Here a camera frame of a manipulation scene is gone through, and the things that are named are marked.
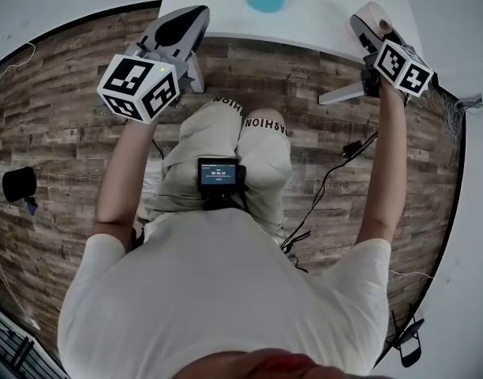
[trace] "beige shorts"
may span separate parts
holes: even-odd
[[[277,242],[286,236],[282,189],[291,173],[290,143],[285,125],[267,118],[242,118],[242,106],[215,98],[184,121],[178,145],[164,159],[154,197],[144,199],[138,216],[155,221],[145,236],[166,217],[163,212],[200,210],[197,159],[237,158],[246,167],[246,200],[250,215]]]

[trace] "leg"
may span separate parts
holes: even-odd
[[[138,216],[154,220],[160,212],[203,208],[197,192],[197,159],[235,157],[242,126],[242,106],[216,98],[182,123],[178,145],[163,161],[156,195],[140,203]]]
[[[191,83],[191,88],[194,92],[204,92],[203,74],[201,74],[200,64],[197,62],[196,54],[191,56],[188,63],[189,70],[187,71],[187,76],[194,79]]]
[[[322,96],[319,96],[319,104],[333,104],[339,101],[344,101],[345,99],[362,97],[365,94],[364,87],[362,86],[362,81],[347,85],[346,87],[339,88],[333,92],[327,92]]]
[[[243,122],[237,155],[247,168],[249,212],[277,242],[282,229],[282,189],[290,177],[290,144],[283,116],[271,109],[252,112]]]

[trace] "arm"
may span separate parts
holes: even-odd
[[[118,238],[130,250],[131,230],[140,202],[145,165],[157,122],[129,121],[112,153],[98,192],[93,234]]]
[[[406,120],[402,94],[380,87],[380,122],[368,198],[357,243],[393,239],[406,196]]]

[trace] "black cable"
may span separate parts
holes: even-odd
[[[245,212],[247,212],[250,215],[249,206],[247,205],[247,196],[245,195],[245,187],[241,189],[240,197],[241,197],[241,202],[243,204],[243,207],[245,208]]]
[[[406,105],[408,104],[408,101],[410,100],[410,94],[406,94],[406,95],[403,94],[403,97],[404,97],[404,99],[403,99],[403,107],[406,107]],[[302,222],[299,224],[299,226],[296,227],[296,229],[283,241],[282,245],[280,246],[280,249],[282,249],[282,251],[285,254],[290,253],[290,251],[292,250],[293,245],[296,242],[300,242],[301,240],[304,240],[305,238],[308,238],[311,235],[312,232],[311,231],[307,231],[306,233],[304,233],[302,235],[299,235],[296,238],[293,238],[294,235],[296,233],[298,233],[299,230],[303,227],[303,225],[305,224],[306,220],[310,216],[310,213],[312,213],[313,209],[315,209],[315,207],[319,204],[320,200],[324,196],[324,193],[326,192],[325,185],[326,185],[326,181],[328,180],[329,175],[331,175],[331,173],[333,171],[338,170],[339,168],[342,168],[342,167],[346,166],[352,160],[354,160],[357,157],[359,157],[375,141],[375,139],[376,139],[377,136],[378,136],[378,131],[376,131],[375,133],[373,133],[373,135],[371,135],[368,139],[366,139],[366,142],[352,156],[348,157],[342,164],[333,167],[331,170],[329,170],[326,173],[326,175],[324,176],[324,178],[322,180],[322,183],[320,184],[319,190],[317,191],[317,193],[315,194],[315,197],[313,198],[312,207],[310,208],[310,210],[308,211],[308,213],[306,214],[306,216],[302,220]],[[298,267],[299,258],[295,254],[290,254],[288,257],[290,259],[292,258],[292,259],[295,260],[295,264],[293,263],[294,264],[294,267],[296,267],[298,269],[301,269],[302,271],[308,272],[305,269]]]
[[[154,144],[155,148],[159,151],[159,153],[161,155],[161,159],[164,159],[164,153],[161,150],[161,148],[157,145],[157,143],[154,141],[154,139],[152,139],[152,143]]]

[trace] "white table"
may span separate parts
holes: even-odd
[[[370,0],[286,0],[278,13],[260,13],[246,0],[163,0],[159,15],[206,5],[211,10],[207,36],[262,39],[288,43],[361,62],[366,52],[346,33],[345,23]],[[414,15],[407,0],[376,0],[392,24],[422,54]]]

